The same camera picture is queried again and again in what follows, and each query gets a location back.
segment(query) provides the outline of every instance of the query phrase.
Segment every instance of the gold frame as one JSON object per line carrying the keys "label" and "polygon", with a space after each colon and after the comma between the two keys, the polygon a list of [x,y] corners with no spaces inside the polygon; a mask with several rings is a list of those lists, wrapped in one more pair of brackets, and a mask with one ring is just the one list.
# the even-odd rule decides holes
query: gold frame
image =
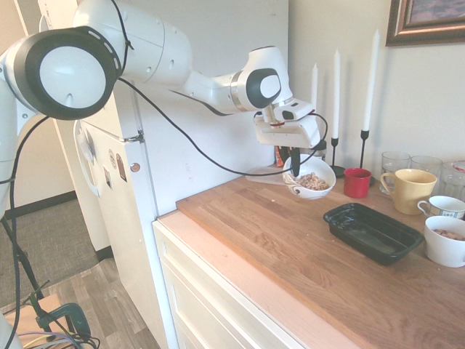
{"label": "gold frame", "polygon": [[413,0],[392,0],[386,46],[465,41],[465,17],[410,23]]}

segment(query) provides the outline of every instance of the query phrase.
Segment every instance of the white cabinet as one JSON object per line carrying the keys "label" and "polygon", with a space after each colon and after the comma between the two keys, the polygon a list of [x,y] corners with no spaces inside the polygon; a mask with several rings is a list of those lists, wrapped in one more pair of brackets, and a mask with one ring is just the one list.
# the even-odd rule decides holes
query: white cabinet
{"label": "white cabinet", "polygon": [[167,227],[153,226],[182,349],[305,348]]}

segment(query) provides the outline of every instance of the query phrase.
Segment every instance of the white bowl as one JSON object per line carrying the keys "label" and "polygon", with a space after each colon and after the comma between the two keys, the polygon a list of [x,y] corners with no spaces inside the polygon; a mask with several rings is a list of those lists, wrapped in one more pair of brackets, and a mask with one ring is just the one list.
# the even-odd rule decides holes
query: white bowl
{"label": "white bowl", "polygon": [[451,268],[465,265],[465,241],[453,240],[436,233],[436,229],[444,229],[465,237],[465,222],[457,218],[434,216],[426,220],[424,238],[426,239],[426,256]]}
{"label": "white bowl", "polygon": [[[300,162],[308,158],[307,154],[300,155]],[[287,159],[283,169],[289,169],[291,167],[291,158]],[[319,178],[328,183],[329,188],[326,190],[312,190],[307,189],[306,187],[301,186],[294,180],[292,171],[283,173],[284,183],[287,185],[289,190],[301,198],[306,198],[310,200],[315,200],[317,198],[322,198],[328,195],[328,193],[333,189],[336,184],[336,175],[334,174],[333,169],[319,158],[310,158],[304,164],[300,165],[299,176],[300,178],[305,175],[309,175],[314,172]]]}

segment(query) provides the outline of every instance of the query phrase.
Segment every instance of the wooden floor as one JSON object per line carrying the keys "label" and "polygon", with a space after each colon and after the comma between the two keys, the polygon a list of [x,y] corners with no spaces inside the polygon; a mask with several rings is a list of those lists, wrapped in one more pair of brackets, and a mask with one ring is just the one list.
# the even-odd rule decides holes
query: wooden floor
{"label": "wooden floor", "polygon": [[78,303],[86,314],[100,349],[159,349],[145,322],[121,284],[113,259],[44,290],[61,304]]}

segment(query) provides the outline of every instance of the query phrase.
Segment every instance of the white mug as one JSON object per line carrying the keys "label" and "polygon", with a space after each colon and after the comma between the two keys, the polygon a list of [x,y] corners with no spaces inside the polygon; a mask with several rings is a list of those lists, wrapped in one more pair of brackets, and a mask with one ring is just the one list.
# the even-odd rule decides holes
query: white mug
{"label": "white mug", "polygon": [[[426,204],[428,212],[421,207]],[[432,196],[428,201],[419,201],[417,207],[426,216],[446,216],[462,219],[465,215],[465,202],[450,196]]]}
{"label": "white mug", "polygon": [[424,238],[426,256],[438,264],[451,268],[465,265],[465,241],[446,238],[434,230],[443,229],[465,237],[465,221],[457,218],[434,216],[426,219]]}

